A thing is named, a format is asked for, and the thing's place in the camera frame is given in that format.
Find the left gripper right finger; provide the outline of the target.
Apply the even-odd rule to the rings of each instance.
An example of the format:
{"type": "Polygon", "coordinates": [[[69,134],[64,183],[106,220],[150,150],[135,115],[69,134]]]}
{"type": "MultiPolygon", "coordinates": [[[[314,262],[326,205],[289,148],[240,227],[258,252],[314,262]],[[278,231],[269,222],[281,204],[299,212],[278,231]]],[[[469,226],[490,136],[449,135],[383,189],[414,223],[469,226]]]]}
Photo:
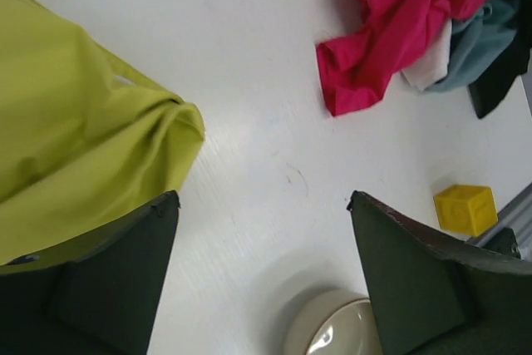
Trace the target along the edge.
{"type": "Polygon", "coordinates": [[[529,354],[531,264],[460,241],[362,191],[348,206],[385,354],[529,354]]]}

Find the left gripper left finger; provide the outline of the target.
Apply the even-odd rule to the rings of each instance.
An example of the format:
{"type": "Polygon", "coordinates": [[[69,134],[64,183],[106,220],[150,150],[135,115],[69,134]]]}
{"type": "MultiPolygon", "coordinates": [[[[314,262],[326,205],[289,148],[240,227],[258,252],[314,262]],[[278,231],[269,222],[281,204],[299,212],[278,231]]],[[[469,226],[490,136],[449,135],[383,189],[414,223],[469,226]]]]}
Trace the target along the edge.
{"type": "Polygon", "coordinates": [[[145,354],[180,212],[167,191],[1,267],[3,354],[145,354]]]}

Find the yellow-green cloth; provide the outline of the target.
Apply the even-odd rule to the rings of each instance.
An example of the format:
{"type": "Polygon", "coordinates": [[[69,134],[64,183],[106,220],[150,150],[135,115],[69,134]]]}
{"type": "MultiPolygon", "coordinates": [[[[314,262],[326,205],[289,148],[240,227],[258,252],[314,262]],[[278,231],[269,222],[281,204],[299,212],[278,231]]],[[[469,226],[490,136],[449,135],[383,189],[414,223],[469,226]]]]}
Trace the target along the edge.
{"type": "Polygon", "coordinates": [[[1,261],[179,190],[198,108],[36,0],[1,0],[1,261]]]}

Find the black cloth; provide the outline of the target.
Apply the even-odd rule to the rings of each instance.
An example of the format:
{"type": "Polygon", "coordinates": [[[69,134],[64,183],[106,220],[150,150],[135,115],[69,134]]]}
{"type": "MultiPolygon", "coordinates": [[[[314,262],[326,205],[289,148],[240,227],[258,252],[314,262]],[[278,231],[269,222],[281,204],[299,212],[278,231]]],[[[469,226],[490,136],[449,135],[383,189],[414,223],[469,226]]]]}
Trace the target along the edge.
{"type": "Polygon", "coordinates": [[[480,77],[469,85],[475,113],[482,119],[506,97],[515,78],[528,71],[531,51],[531,0],[519,2],[510,26],[516,34],[508,47],[491,63],[480,77]]]}

